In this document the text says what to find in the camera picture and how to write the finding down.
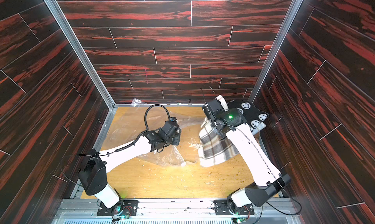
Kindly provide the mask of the black smiley face scarf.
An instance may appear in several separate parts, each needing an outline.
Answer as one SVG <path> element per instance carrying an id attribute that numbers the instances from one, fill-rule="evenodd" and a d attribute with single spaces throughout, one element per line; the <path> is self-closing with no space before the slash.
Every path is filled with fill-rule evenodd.
<path id="1" fill-rule="evenodd" d="M 250 130 L 253 131 L 260 123 L 264 122 L 269 114 L 259 110 L 254 104 L 247 100 L 237 99 L 228 103 L 228 108 L 237 108 L 247 120 Z"/>

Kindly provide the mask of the cream brown plaid scarf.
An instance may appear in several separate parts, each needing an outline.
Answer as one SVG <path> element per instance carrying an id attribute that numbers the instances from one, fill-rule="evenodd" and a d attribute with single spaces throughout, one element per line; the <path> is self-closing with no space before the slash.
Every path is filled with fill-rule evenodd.
<path id="1" fill-rule="evenodd" d="M 198 156 L 202 167 L 211 167 L 228 161 L 239 154 L 237 148 L 229 139 L 221 139 L 207 118 L 201 124 L 199 132 L 200 146 Z"/>

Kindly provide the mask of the clear plastic vacuum bag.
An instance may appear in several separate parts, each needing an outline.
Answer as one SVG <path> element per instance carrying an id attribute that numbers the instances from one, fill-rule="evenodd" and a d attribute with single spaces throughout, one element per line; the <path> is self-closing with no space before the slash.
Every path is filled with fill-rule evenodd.
<path id="1" fill-rule="evenodd" d="M 184 166 L 198 161 L 200 125 L 196 108 L 147 105 L 140 100 L 120 107 L 99 152 L 108 171 L 139 158 L 160 166 Z"/>

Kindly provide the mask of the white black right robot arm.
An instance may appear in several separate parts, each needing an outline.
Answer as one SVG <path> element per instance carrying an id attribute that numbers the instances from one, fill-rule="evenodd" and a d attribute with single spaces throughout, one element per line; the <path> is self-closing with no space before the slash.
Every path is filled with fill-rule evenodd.
<path id="1" fill-rule="evenodd" d="M 227 197 L 227 206 L 233 214 L 253 204 L 261 207 L 291 182 L 289 174 L 277 169 L 256 141 L 253 133 L 265 127 L 268 113 L 245 100 L 226 102 L 222 96 L 206 103 L 203 112 L 209 126 L 220 139 L 228 139 L 248 166 L 254 182 Z"/>

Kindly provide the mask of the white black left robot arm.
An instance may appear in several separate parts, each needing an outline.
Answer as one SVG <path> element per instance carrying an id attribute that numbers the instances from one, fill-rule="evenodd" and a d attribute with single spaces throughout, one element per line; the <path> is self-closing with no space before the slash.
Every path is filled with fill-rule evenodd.
<path id="1" fill-rule="evenodd" d="M 122 211 L 123 202 L 120 195 L 107 181 L 107 173 L 122 163 L 137 156 L 157 151 L 162 152 L 170 145 L 178 145 L 181 130 L 175 117 L 157 130 L 146 131 L 136 142 L 120 145 L 104 151 L 91 149 L 78 172 L 79 180 L 87 195 L 95 196 L 108 209 Z"/>

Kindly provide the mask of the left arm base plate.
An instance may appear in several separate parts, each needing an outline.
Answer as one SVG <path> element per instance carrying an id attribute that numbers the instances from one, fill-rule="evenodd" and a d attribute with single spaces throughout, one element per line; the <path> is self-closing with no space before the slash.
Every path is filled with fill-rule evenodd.
<path id="1" fill-rule="evenodd" d="M 106 216 L 113 218 L 129 218 L 135 216 L 138 210 L 138 200 L 127 200 L 123 199 L 115 204 L 113 207 L 108 208 L 103 202 L 100 202 L 100 206 L 97 212 L 98 216 Z"/>

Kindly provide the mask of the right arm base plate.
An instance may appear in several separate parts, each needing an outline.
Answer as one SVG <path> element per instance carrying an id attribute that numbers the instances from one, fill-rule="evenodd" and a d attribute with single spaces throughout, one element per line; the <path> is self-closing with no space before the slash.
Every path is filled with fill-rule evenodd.
<path id="1" fill-rule="evenodd" d="M 251 201 L 235 201 L 232 198 L 215 199 L 210 208 L 216 215 L 254 215 L 254 208 Z"/>

